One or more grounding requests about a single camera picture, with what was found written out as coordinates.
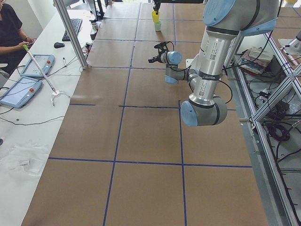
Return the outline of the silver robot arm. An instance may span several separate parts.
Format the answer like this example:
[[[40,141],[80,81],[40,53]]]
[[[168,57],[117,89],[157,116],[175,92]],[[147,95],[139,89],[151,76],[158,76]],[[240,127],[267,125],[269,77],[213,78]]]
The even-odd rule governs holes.
[[[217,125],[227,116],[225,101],[215,95],[223,65],[234,38],[272,31],[277,24],[277,0],[209,0],[203,22],[206,25],[199,53],[186,69],[179,69],[181,53],[170,51],[162,42],[154,48],[158,55],[149,63],[166,65],[167,83],[186,80],[193,90],[181,105],[182,120],[187,126]]]

